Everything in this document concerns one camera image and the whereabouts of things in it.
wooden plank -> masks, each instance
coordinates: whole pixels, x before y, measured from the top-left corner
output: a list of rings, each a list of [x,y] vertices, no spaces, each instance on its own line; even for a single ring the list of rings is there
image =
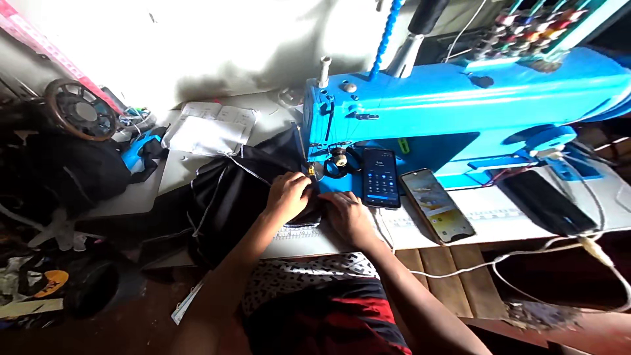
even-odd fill
[[[406,268],[414,271],[425,272],[418,249],[397,250],[394,254]],[[414,274],[414,276],[423,284],[423,286],[425,286],[426,289],[430,289],[425,276],[419,274]]]
[[[448,247],[419,249],[425,272],[445,275],[456,271],[456,264]],[[458,275],[442,279],[428,278],[430,291],[447,309],[458,317],[472,318],[473,313]]]
[[[449,249],[458,269],[484,263],[480,248],[475,244],[451,246]],[[508,319],[504,302],[486,267],[463,272],[459,276],[475,318]]]

gold smartphone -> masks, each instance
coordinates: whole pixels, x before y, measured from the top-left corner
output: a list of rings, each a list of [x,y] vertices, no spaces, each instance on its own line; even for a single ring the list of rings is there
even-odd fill
[[[408,198],[414,201],[415,208],[425,216],[427,224],[443,243],[475,235],[469,220],[430,169],[407,172],[399,179]]]

black bag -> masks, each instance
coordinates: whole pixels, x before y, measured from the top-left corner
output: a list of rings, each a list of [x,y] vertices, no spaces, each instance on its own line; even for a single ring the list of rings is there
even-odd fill
[[[118,143],[88,141],[71,135],[29,135],[26,156],[34,178],[53,192],[73,219],[125,192],[131,173]]]
[[[265,209],[273,179],[300,171],[295,142],[289,129],[256,147],[243,146],[232,158],[213,159],[199,168],[191,183],[194,200],[189,209],[191,222],[199,227],[189,248],[196,263],[218,265]],[[307,208],[288,226],[315,225],[320,218],[314,191]]]

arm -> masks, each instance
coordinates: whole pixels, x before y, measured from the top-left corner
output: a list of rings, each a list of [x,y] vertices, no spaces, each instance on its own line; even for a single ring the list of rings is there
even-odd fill
[[[491,354],[482,341],[423,287],[377,237],[361,199],[352,192],[325,193],[320,197],[330,201],[337,212],[329,214],[336,230],[375,265],[392,296],[391,301],[419,344],[449,354]]]
[[[230,317],[241,302],[250,274],[278,230],[307,205],[311,180],[288,172],[274,180],[268,204],[252,227],[216,269],[204,277],[179,325],[172,354],[214,354]]]

white wall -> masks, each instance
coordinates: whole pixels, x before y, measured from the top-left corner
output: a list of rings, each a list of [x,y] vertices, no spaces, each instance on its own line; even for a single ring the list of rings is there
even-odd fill
[[[56,64],[39,57],[31,48],[0,30],[0,77],[13,90],[21,92],[20,84],[15,80],[17,78],[42,95],[48,83],[63,76],[65,73]],[[0,85],[0,97],[15,96]]]
[[[370,69],[389,12],[373,0],[9,0],[28,21],[95,83],[130,105],[154,110],[215,96],[301,85],[315,77],[319,58],[333,58],[332,74]],[[386,66],[403,41],[418,1],[397,21]],[[433,34],[458,31],[479,0],[452,0]],[[497,9],[489,1],[487,11]],[[22,80],[47,73],[14,70]]]

